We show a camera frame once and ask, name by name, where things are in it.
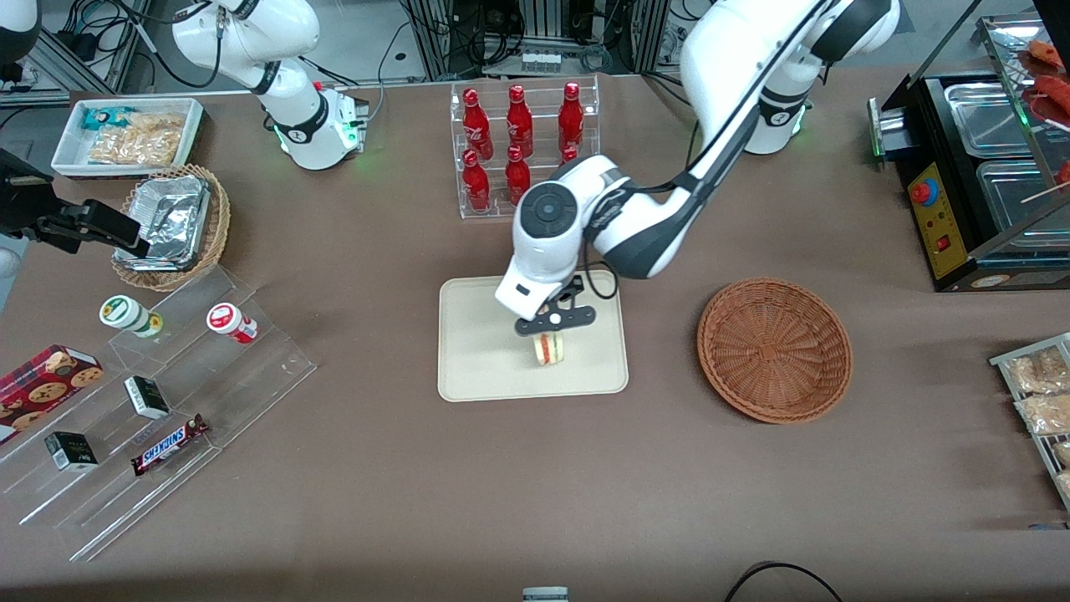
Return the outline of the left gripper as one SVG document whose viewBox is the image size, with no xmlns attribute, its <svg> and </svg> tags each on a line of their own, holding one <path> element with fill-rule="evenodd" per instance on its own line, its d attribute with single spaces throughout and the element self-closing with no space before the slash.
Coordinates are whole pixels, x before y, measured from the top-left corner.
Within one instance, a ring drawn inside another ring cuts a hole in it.
<svg viewBox="0 0 1070 602">
<path fill-rule="evenodd" d="M 572 281 L 577 262 L 577 257 L 567 257 L 562 262 L 547 257 L 513 257 L 506 274 L 496 285 L 494 297 L 519 318 L 513 324 L 516 335 L 528 338 L 594 323 L 597 311 L 593 306 L 538 312 Z"/>
</svg>

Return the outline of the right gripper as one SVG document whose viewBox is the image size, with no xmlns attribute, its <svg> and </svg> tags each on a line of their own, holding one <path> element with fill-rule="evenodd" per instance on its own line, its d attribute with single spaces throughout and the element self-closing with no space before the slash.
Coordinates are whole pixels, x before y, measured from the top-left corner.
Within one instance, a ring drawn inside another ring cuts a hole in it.
<svg viewBox="0 0 1070 602">
<path fill-rule="evenodd" d="M 85 241 L 104 243 L 134 257 L 150 251 L 150 244 L 140 236 L 140 222 L 95 199 L 44 216 L 42 191 L 3 191 L 1 229 L 3 236 L 43 242 L 68 254 L 77 254 Z"/>
</svg>

